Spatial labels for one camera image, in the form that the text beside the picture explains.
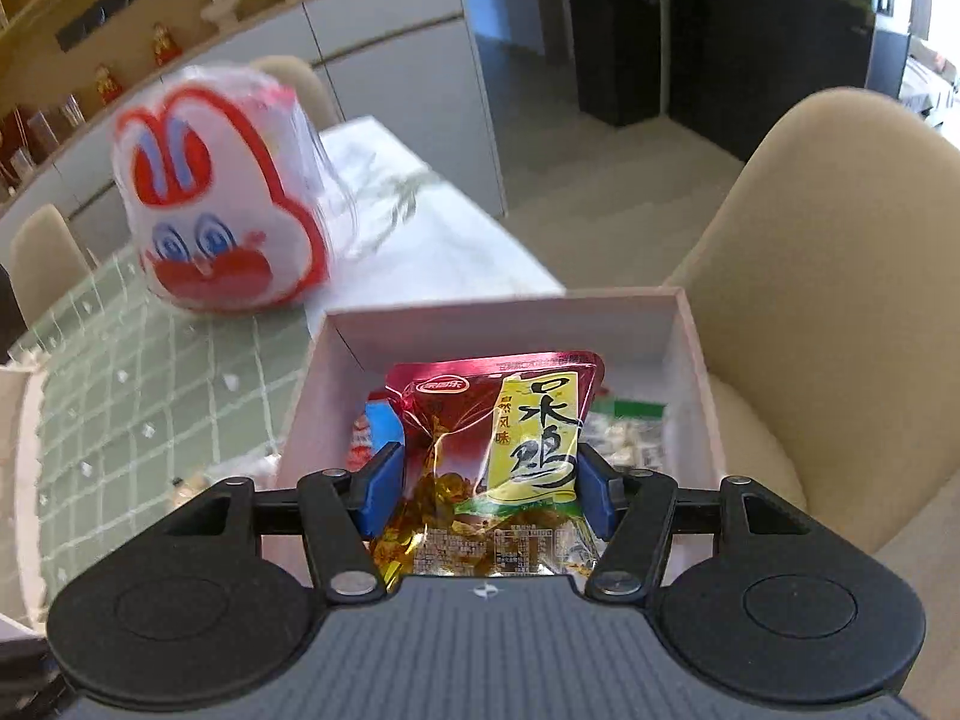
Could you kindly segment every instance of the open box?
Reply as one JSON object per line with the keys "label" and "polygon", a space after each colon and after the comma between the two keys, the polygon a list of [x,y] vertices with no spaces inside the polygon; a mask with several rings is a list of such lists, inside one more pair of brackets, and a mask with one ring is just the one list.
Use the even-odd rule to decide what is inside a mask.
{"label": "open box", "polygon": [[[619,398],[666,404],[666,471],[681,487],[715,490],[726,464],[700,343],[683,291],[606,290],[330,314],[315,339],[278,471],[279,487],[341,467],[367,395],[398,362],[585,349],[603,357]],[[677,536],[669,581],[712,553],[709,536]],[[269,539],[264,555],[309,584],[299,543]]]}

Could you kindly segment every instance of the red decoration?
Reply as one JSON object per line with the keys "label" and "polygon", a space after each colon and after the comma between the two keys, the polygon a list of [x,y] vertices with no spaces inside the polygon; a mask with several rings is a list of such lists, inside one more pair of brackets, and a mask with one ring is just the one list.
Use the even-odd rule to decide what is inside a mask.
{"label": "red decoration", "polygon": [[206,263],[161,260],[152,252],[147,259],[154,266],[157,281],[171,295],[217,305],[227,300],[250,300],[264,292],[274,274],[270,262],[256,248],[244,245],[218,254]]}
{"label": "red decoration", "polygon": [[104,105],[110,105],[120,95],[123,94],[123,87],[117,79],[114,79],[112,72],[107,65],[99,65],[96,70],[97,94],[104,102]]}
{"label": "red decoration", "polygon": [[154,24],[154,61],[157,62],[157,67],[163,67],[167,62],[176,59],[184,53],[184,50],[180,46],[176,45],[176,41],[173,39],[173,36],[170,34],[170,30],[165,28],[162,23],[157,22]]}

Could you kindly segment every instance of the plastic bag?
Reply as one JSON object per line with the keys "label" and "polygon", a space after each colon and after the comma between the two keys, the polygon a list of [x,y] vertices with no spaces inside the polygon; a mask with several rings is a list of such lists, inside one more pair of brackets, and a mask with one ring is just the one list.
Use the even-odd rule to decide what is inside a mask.
{"label": "plastic bag", "polygon": [[582,440],[619,471],[663,471],[664,406],[597,397],[584,420]]}
{"label": "plastic bag", "polygon": [[118,115],[112,161],[147,285],[182,308],[297,300],[356,235],[296,94],[250,68],[157,82]]}

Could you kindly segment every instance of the cartoon rabbit face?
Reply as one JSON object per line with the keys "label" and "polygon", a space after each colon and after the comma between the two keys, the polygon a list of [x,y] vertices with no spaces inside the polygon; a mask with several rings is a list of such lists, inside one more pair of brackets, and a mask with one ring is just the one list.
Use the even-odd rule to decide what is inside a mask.
{"label": "cartoon rabbit face", "polygon": [[[292,119],[285,131],[278,118],[292,114],[287,100],[288,109],[267,111],[272,135],[285,140],[295,136]],[[258,128],[225,95],[186,83],[121,114],[113,163],[144,274],[162,298],[240,311],[285,303],[328,278],[318,220],[286,191],[308,199],[304,182],[295,170],[281,178]]]}

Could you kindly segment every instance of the floor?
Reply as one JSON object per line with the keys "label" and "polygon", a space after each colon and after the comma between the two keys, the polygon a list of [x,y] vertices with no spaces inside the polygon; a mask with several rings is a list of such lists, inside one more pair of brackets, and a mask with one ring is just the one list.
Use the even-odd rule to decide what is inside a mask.
{"label": "floor", "polygon": [[669,119],[609,127],[578,109],[572,67],[478,44],[507,229],[570,288],[661,283],[713,218],[741,162]]}

